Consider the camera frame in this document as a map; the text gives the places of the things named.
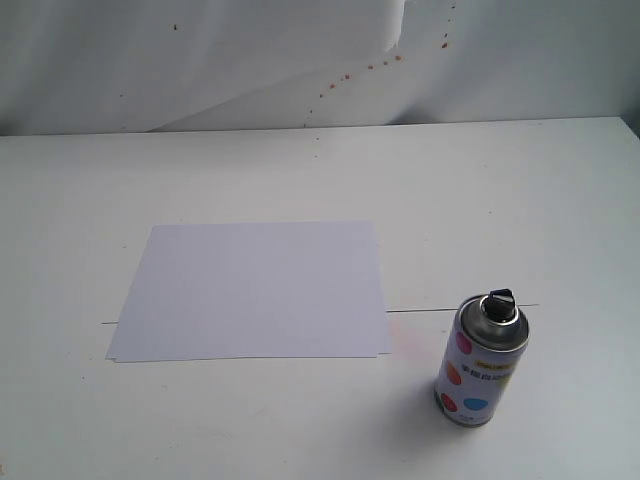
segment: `colored dot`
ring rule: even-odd
[[[473,411],[482,410],[489,405],[489,402],[481,398],[465,398],[463,403],[465,407]]]
[[[454,385],[460,385],[462,383],[462,378],[460,377],[460,374],[458,373],[458,371],[456,370],[456,367],[454,367],[451,362],[447,362],[447,378]]]
[[[462,353],[465,355],[469,355],[471,353],[471,342],[462,334],[462,332],[456,333],[456,343]]]
[[[446,408],[450,412],[458,411],[458,406],[455,404],[453,400],[451,400],[451,398],[446,393],[441,394],[440,398],[442,399],[442,404],[444,405],[444,408]]]

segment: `silver can top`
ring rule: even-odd
[[[529,339],[529,322],[509,289],[470,298],[460,308],[467,335],[489,350],[509,352]]]

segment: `white backdrop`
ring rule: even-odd
[[[0,133],[625,115],[638,31],[629,0],[5,0]]]

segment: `white paper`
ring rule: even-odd
[[[107,358],[390,351],[371,224],[156,226]]]

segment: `black nozzle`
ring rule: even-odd
[[[508,288],[493,290],[483,302],[484,313],[494,322],[508,322],[516,315],[516,299]]]

